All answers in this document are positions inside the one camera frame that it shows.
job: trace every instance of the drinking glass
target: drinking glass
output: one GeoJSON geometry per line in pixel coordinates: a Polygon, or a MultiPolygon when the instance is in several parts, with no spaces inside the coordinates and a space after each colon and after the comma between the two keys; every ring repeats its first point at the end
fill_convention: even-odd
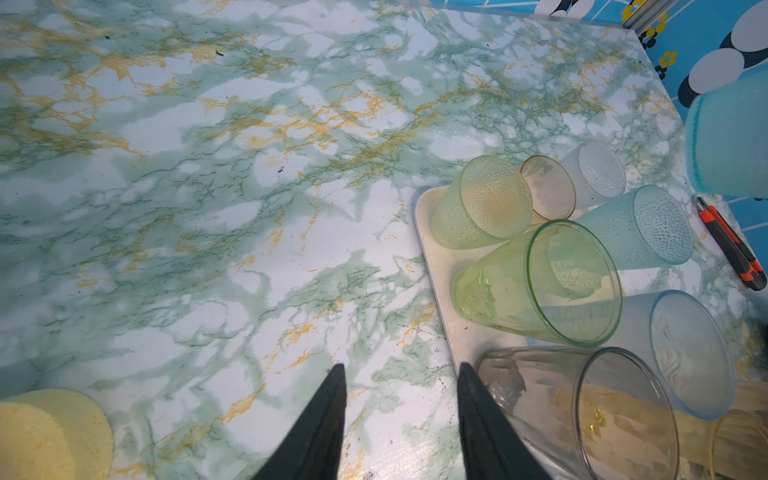
{"type": "Polygon", "coordinates": [[[768,71],[699,95],[685,123],[685,161],[700,192],[768,198],[768,71]]]}
{"type": "Polygon", "coordinates": [[[619,270],[680,265],[694,252],[694,231],[665,190],[644,185],[576,219],[600,239],[619,270]]]}
{"type": "Polygon", "coordinates": [[[457,273],[451,299],[469,321],[576,346],[605,342],[621,314],[611,257],[569,220],[544,223],[457,273]]]}
{"type": "Polygon", "coordinates": [[[45,389],[0,400],[0,432],[0,468],[13,478],[109,474],[112,430],[98,404],[80,393],[45,389]]]}
{"type": "Polygon", "coordinates": [[[532,215],[531,191],[518,169],[501,157],[482,155],[453,180],[429,226],[445,248],[465,250],[516,237],[532,215]]]}
{"type": "Polygon", "coordinates": [[[672,408],[633,353],[499,349],[484,353],[476,369],[515,431],[575,478],[675,478],[672,408]]]}
{"type": "Polygon", "coordinates": [[[576,208],[576,190],[571,176],[558,162],[544,155],[527,159],[520,173],[533,198],[533,225],[566,219],[576,208]]]}
{"type": "Polygon", "coordinates": [[[676,410],[712,420],[730,408],[735,378],[725,340],[691,295],[666,290],[625,297],[620,325],[606,345],[650,365],[676,410]]]}
{"type": "Polygon", "coordinates": [[[618,197],[627,176],[613,150],[599,141],[586,141],[560,160],[576,188],[576,208],[593,207],[618,197]]]}

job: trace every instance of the blue plastic cup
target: blue plastic cup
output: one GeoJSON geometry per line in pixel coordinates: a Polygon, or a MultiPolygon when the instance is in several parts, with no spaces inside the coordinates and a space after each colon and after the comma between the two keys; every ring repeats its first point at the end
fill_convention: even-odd
{"type": "Polygon", "coordinates": [[[600,205],[576,223],[605,246],[618,270],[680,265],[694,252],[694,231],[680,204],[644,185],[600,205]]]}
{"type": "Polygon", "coordinates": [[[696,190],[768,198],[768,70],[696,97],[685,131],[696,190]]]}

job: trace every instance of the marble countertop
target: marble countertop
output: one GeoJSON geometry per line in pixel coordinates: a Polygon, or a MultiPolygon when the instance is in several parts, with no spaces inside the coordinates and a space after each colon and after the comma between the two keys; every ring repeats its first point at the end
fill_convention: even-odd
{"type": "MultiPolygon", "coordinates": [[[[0,396],[95,399],[113,478],[249,478],[336,362],[339,478],[463,478],[421,192],[596,138],[692,212],[631,31],[330,0],[2,13],[0,396]]],[[[760,378],[756,311],[691,224],[692,260],[625,293],[695,295],[760,378]]]]}

